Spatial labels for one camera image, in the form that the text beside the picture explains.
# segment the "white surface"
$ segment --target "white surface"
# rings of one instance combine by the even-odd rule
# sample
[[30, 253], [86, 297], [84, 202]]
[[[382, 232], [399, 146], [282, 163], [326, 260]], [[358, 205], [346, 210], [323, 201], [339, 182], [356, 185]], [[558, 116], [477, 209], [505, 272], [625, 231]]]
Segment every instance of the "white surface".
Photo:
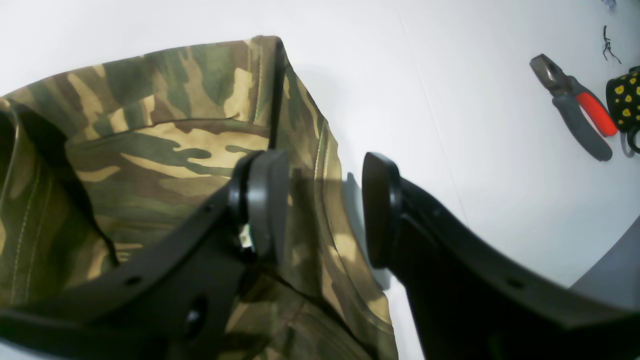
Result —
[[[367, 151], [488, 243], [571, 285], [640, 214], [640, 156], [599, 163], [573, 139], [529, 60], [551, 57], [604, 101], [640, 65], [640, 2], [181, 0], [0, 3], [0, 94], [85, 65], [188, 44], [282, 37], [329, 119], [344, 172]], [[623, 65], [602, 58], [602, 27]], [[419, 357], [401, 286], [403, 359]]]

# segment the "camouflage pants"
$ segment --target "camouflage pants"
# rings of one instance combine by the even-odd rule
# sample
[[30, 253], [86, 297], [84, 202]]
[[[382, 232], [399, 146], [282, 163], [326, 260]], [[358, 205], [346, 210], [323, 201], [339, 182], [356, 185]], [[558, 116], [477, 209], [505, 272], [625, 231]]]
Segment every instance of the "camouflage pants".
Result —
[[278, 38], [52, 76], [0, 98], [0, 137], [1, 305], [108, 271], [105, 238], [134, 258], [270, 147], [290, 159], [285, 260], [242, 293], [220, 358], [397, 358], [343, 208], [337, 143]]

